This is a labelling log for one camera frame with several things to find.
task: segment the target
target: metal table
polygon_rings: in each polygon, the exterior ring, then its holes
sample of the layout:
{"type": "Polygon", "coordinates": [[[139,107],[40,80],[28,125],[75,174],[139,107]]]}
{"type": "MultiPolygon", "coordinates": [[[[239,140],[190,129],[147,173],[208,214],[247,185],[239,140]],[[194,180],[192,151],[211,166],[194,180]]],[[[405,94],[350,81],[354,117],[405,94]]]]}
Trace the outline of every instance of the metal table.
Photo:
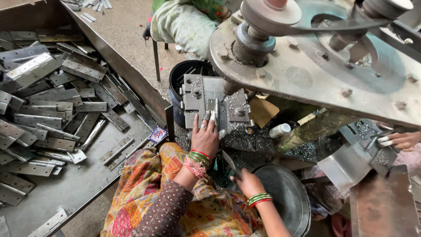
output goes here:
{"type": "MultiPolygon", "coordinates": [[[[28,236],[63,208],[69,217],[54,227],[50,233],[52,235],[119,179],[118,167],[110,171],[98,159],[126,135],[148,128],[136,113],[127,114],[124,111],[118,114],[130,128],[120,132],[113,124],[107,122],[86,151],[88,158],[85,161],[67,164],[58,175],[27,175],[36,186],[16,207],[8,205],[0,209],[0,216],[6,217],[12,237],[28,236]]],[[[7,166],[0,167],[0,171],[4,169],[7,169],[7,166]]]]}

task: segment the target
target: pile of hinges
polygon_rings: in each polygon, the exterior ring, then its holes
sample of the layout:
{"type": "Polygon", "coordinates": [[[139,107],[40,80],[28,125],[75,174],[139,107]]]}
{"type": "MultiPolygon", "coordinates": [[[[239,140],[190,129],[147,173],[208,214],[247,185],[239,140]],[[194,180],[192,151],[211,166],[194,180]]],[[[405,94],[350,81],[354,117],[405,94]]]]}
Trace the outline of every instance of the pile of hinges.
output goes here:
{"type": "Polygon", "coordinates": [[[94,11],[112,8],[109,0],[62,0],[62,2],[72,11],[80,11],[80,7],[92,8],[94,11]]]}
{"type": "MultiPolygon", "coordinates": [[[[66,162],[83,161],[107,120],[122,132],[129,127],[113,111],[118,105],[128,113],[149,114],[82,40],[63,29],[0,32],[0,164],[7,164],[0,193],[12,197],[7,199],[12,205],[34,185],[15,182],[20,178],[10,173],[57,175],[66,162]]],[[[136,136],[129,135],[130,143],[140,143],[136,136]]],[[[114,158],[104,157],[104,165],[114,158]]]]}

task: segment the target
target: round metal container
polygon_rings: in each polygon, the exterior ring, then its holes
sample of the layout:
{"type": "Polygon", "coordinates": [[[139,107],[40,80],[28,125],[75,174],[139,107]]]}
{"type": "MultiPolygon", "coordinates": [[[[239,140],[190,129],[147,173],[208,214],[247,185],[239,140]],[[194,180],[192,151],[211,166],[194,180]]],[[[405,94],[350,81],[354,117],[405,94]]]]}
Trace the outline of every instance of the round metal container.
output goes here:
{"type": "Polygon", "coordinates": [[[273,203],[291,235],[305,236],[310,230],[311,210],[301,181],[288,169],[274,164],[261,166],[254,174],[273,197],[273,203]]]}

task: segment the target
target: black bucket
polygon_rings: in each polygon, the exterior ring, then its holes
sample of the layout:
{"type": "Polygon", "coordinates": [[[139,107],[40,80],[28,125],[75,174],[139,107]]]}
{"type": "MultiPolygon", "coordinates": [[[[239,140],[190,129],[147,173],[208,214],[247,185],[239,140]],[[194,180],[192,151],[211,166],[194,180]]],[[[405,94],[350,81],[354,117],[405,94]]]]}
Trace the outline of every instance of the black bucket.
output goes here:
{"type": "Polygon", "coordinates": [[[170,73],[170,96],[171,104],[174,107],[174,122],[182,128],[186,128],[186,118],[184,109],[181,109],[183,97],[179,94],[181,86],[184,84],[184,74],[200,74],[204,68],[204,75],[218,76],[213,72],[212,65],[200,60],[187,60],[177,64],[170,73]]]}

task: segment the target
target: woman's right hand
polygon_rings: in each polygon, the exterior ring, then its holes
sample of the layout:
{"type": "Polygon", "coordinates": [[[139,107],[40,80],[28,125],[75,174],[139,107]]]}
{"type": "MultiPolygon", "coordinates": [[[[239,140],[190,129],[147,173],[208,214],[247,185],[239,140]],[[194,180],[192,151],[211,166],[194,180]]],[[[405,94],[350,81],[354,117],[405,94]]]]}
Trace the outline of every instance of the woman's right hand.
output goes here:
{"type": "Polygon", "coordinates": [[[255,194],[266,193],[260,179],[250,173],[246,168],[241,169],[241,179],[231,176],[230,179],[235,182],[245,197],[250,198],[255,194]]]}

